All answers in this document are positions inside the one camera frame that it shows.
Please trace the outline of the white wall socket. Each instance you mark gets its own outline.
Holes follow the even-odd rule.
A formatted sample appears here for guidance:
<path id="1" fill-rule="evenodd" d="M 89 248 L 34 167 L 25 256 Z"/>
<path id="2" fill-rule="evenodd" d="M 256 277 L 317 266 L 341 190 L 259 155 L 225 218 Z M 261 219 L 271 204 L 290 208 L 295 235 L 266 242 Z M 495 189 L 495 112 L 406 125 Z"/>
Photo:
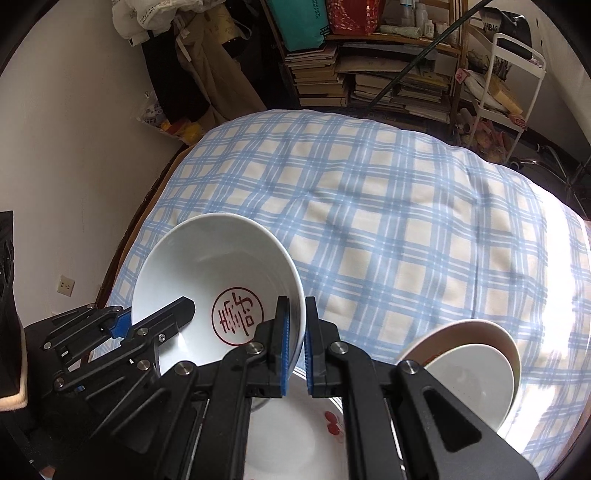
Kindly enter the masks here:
<path id="1" fill-rule="evenodd" d="M 61 275 L 58 280 L 56 292 L 60 295 L 71 297 L 75 286 L 75 280 Z"/>

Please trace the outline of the large white cherry plate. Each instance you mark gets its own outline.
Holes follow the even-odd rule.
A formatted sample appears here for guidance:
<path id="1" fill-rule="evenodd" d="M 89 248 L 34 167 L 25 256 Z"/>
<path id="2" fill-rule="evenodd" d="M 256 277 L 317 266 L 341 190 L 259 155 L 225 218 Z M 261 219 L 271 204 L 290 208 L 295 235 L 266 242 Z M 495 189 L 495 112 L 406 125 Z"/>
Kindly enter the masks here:
<path id="1" fill-rule="evenodd" d="M 339 398 L 308 395 L 295 368 L 287 395 L 252 411 L 245 479 L 347 479 L 346 429 Z"/>

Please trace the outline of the large plain white bowl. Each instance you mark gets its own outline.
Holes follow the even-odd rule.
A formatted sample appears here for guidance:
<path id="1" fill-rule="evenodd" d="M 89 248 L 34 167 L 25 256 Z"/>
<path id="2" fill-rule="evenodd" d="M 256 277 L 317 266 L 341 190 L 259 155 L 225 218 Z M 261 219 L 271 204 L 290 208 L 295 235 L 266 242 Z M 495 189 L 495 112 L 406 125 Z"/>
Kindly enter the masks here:
<path id="1" fill-rule="evenodd" d="M 497 431 L 520 389 L 522 360 L 513 337 L 488 320 L 440 326 L 412 342 L 400 360 L 413 360 Z"/>

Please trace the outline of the white metal utility cart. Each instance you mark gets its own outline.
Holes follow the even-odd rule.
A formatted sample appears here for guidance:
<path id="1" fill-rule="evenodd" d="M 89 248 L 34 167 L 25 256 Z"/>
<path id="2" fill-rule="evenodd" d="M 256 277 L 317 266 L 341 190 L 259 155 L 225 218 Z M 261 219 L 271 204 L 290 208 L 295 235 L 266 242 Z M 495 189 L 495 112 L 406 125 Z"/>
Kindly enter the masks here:
<path id="1" fill-rule="evenodd" d="M 507 34 L 488 36 L 476 27 L 470 27 L 469 34 L 484 48 L 489 63 L 483 74 L 466 69 L 457 74 L 475 111 L 465 122 L 467 146 L 489 162 L 508 165 L 536 105 L 546 77 L 546 60 L 537 50 Z M 513 70 L 533 82 L 524 100 L 507 84 L 506 76 Z"/>

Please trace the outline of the teal box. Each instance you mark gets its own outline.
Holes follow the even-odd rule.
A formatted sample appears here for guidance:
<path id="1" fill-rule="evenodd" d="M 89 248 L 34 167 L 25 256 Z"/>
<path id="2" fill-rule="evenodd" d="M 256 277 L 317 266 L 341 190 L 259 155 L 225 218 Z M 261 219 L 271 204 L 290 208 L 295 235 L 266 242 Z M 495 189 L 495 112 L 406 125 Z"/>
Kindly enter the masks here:
<path id="1" fill-rule="evenodd" d="M 329 20 L 324 0 L 269 0 L 267 6 L 288 52 L 315 49 L 325 42 Z"/>

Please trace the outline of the beige hanging coat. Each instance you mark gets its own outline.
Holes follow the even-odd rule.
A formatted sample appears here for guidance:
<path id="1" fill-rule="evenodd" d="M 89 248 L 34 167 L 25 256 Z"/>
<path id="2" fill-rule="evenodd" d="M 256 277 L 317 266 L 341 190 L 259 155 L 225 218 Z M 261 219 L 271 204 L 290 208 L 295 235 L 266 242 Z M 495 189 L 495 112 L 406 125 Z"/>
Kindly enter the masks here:
<path id="1" fill-rule="evenodd" d="M 209 106 L 197 120 L 205 133 L 225 122 L 266 110 L 262 99 L 224 45 L 242 37 L 228 9 L 181 11 L 175 17 L 179 60 L 192 75 Z"/>

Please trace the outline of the wooden bookshelf with books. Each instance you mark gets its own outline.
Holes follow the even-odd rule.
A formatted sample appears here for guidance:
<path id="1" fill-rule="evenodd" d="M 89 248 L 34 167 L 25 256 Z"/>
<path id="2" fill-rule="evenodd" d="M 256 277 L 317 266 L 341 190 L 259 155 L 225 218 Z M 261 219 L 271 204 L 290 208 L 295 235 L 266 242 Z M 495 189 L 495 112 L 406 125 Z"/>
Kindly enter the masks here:
<path id="1" fill-rule="evenodd" d="M 385 1 L 367 36 L 325 34 L 315 49 L 288 52 L 267 1 L 287 90 L 301 108 L 349 111 L 396 123 L 447 125 L 458 109 L 453 76 L 464 56 L 462 31 L 438 37 L 468 10 L 465 1 Z"/>

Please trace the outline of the small red patterned bowl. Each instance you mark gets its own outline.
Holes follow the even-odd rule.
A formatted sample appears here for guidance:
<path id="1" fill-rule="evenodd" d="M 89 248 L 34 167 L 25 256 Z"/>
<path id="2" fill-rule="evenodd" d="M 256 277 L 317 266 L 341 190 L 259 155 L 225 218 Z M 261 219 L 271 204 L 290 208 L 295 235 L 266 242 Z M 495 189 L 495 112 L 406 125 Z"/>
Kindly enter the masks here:
<path id="1" fill-rule="evenodd" d="M 493 430 L 504 423 L 514 398 L 514 372 L 495 347 L 467 344 L 426 365 L 427 371 Z"/>

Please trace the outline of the red patterned bag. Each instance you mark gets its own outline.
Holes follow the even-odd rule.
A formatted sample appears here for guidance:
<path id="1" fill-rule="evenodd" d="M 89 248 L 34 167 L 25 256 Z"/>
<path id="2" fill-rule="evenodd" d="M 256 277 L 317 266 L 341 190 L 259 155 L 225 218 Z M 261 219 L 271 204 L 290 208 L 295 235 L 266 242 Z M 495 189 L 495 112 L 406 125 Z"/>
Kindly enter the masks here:
<path id="1" fill-rule="evenodd" d="M 376 31 L 384 0 L 327 0 L 329 25 L 337 35 L 367 36 Z"/>

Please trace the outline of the large red patterned bowl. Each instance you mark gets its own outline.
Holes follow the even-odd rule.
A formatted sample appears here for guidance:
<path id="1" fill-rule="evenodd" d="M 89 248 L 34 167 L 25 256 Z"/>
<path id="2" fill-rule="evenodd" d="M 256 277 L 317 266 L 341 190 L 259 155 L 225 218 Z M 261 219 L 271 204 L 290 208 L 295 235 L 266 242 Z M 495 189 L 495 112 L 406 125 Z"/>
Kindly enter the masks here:
<path id="1" fill-rule="evenodd" d="M 283 244 L 252 219 L 229 213 L 190 218 L 170 230 L 148 254 L 136 281 L 131 321 L 180 297 L 194 303 L 193 318 L 160 348 L 159 368 L 179 361 L 204 365 L 252 341 L 273 319 L 280 296 L 290 300 L 290 363 L 304 342 L 304 287 Z"/>

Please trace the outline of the white plastic bag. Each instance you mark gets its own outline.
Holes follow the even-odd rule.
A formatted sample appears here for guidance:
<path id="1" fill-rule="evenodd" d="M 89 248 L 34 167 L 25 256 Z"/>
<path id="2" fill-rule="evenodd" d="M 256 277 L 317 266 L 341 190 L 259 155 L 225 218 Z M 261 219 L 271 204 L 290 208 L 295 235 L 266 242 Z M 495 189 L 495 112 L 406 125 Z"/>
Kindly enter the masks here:
<path id="1" fill-rule="evenodd" d="M 131 46 L 169 30 L 179 11 L 203 13 L 223 0 L 113 0 L 112 23 L 117 33 Z"/>

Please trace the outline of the blue plaid tablecloth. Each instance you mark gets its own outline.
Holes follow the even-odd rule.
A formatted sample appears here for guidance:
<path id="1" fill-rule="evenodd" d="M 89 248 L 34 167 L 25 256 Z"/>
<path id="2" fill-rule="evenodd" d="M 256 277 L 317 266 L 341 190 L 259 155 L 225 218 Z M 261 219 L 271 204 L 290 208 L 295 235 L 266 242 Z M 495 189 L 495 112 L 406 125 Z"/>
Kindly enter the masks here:
<path id="1" fill-rule="evenodd" d="M 276 235 L 322 317 L 389 361 L 451 321 L 495 322 L 522 360 L 505 439 L 548 475 L 590 396 L 584 220 L 523 175 L 430 135 L 314 111 L 214 128 L 175 168 L 109 300 L 129 305 L 172 227 L 209 212 Z"/>

